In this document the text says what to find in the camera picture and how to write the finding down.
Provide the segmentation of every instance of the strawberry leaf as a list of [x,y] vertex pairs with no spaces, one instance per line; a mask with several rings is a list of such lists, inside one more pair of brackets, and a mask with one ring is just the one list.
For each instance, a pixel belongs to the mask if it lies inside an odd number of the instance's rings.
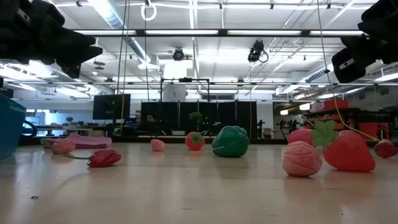
[[314,130],[311,131],[313,145],[328,147],[333,140],[337,139],[338,132],[335,131],[335,125],[334,121],[326,123],[315,121]]

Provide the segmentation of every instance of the tv screen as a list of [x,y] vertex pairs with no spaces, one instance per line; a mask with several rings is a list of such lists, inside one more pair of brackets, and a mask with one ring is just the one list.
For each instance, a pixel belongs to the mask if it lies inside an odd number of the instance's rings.
[[93,119],[130,118],[130,94],[94,96]]

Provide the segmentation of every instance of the green plant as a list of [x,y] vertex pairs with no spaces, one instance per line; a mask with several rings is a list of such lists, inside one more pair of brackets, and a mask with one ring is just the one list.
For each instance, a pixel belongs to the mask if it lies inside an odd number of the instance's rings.
[[192,112],[189,114],[189,119],[195,124],[199,125],[203,121],[203,116],[200,112]]

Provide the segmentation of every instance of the blue container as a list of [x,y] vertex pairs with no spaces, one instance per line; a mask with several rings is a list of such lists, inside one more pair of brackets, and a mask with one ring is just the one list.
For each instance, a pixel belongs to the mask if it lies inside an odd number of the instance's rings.
[[26,108],[0,94],[0,159],[17,150]]

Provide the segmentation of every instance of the plush toy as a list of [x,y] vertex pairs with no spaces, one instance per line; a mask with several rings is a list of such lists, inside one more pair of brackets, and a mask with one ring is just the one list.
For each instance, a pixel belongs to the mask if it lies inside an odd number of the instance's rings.
[[364,139],[354,131],[334,130],[335,122],[315,122],[311,132],[314,146],[323,146],[326,162],[338,170],[370,172],[376,163]]
[[282,167],[291,176],[307,177],[319,172],[322,160],[317,150],[303,141],[287,145]]
[[185,144],[191,151],[199,151],[205,144],[205,140],[200,133],[191,132],[185,138]]
[[102,150],[94,152],[90,157],[77,157],[69,153],[64,153],[52,146],[47,140],[41,139],[40,143],[51,149],[54,154],[60,154],[71,159],[88,160],[87,165],[94,167],[109,167],[118,162],[122,156],[115,150]]
[[249,138],[245,129],[239,126],[225,126],[211,143],[213,153],[223,157],[241,157],[249,147]]
[[152,151],[154,152],[162,152],[164,151],[164,148],[166,147],[166,144],[162,142],[161,140],[157,139],[152,139],[150,141],[150,145],[152,146]]
[[398,153],[398,147],[395,147],[390,140],[383,139],[375,145],[374,151],[381,158],[388,158]]
[[311,136],[311,129],[298,129],[293,131],[289,137],[287,138],[287,144],[291,144],[296,141],[303,141],[308,143],[310,146],[312,145],[313,138]]

